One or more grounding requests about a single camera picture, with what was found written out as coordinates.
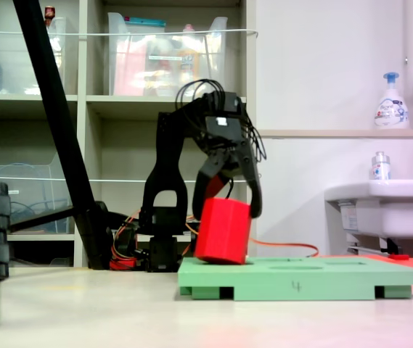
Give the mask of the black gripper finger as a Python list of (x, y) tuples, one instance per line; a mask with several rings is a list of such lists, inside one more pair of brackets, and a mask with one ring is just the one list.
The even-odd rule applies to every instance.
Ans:
[(229, 185), (228, 199), (234, 188), (234, 176), (238, 174), (238, 162), (231, 152), (213, 152), (200, 168), (195, 181), (192, 212), (196, 220), (201, 220), (205, 201)]
[(240, 142), (237, 146), (237, 160), (242, 176), (251, 190), (250, 217), (258, 218), (262, 213), (262, 193), (258, 177), (256, 158), (249, 142)]

